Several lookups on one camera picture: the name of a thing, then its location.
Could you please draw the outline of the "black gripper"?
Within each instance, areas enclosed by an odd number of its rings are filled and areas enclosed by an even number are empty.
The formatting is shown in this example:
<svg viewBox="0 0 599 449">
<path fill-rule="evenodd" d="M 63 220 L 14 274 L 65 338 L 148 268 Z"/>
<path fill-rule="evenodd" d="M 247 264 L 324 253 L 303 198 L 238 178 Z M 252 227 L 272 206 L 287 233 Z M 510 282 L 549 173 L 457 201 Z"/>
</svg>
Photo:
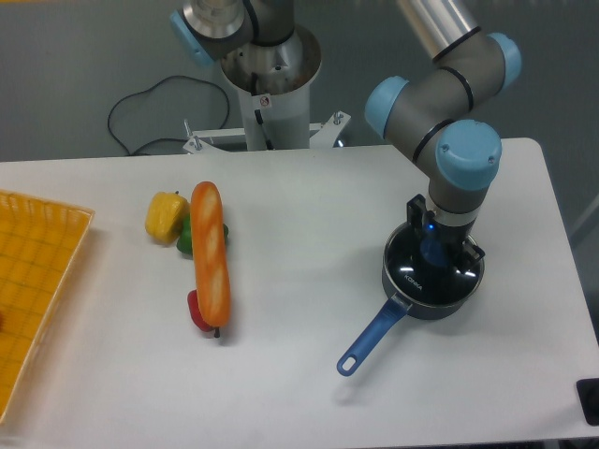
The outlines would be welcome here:
<svg viewBox="0 0 599 449">
<path fill-rule="evenodd" d="M 427 210 L 425 197 L 417 194 L 406 204 L 406 218 L 413 245 L 418 248 L 423 241 L 426 262 L 454 262 L 462 274 L 483 272 L 485 252 L 470 239 L 473 213 Z"/>
</svg>

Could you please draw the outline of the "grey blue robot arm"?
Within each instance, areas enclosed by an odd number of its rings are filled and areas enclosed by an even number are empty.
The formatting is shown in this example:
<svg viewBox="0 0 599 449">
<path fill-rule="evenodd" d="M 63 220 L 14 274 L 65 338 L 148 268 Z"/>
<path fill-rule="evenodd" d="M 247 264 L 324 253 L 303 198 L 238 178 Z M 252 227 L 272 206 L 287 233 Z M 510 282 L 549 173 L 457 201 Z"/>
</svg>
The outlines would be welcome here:
<svg viewBox="0 0 599 449">
<path fill-rule="evenodd" d="M 408 211 L 423 258 L 467 270 L 484 256 L 469 237 L 502 154 L 494 129 L 468 115 L 519 76 L 521 54 L 509 37 L 482 34 L 460 1 L 400 8 L 435 68 L 417 83 L 383 80 L 364 116 L 429 178 L 427 199 Z M 188 1 L 170 23 L 198 65 L 218 64 L 237 89 L 249 149 L 308 145 L 308 88 L 321 56 L 292 2 Z"/>
</svg>

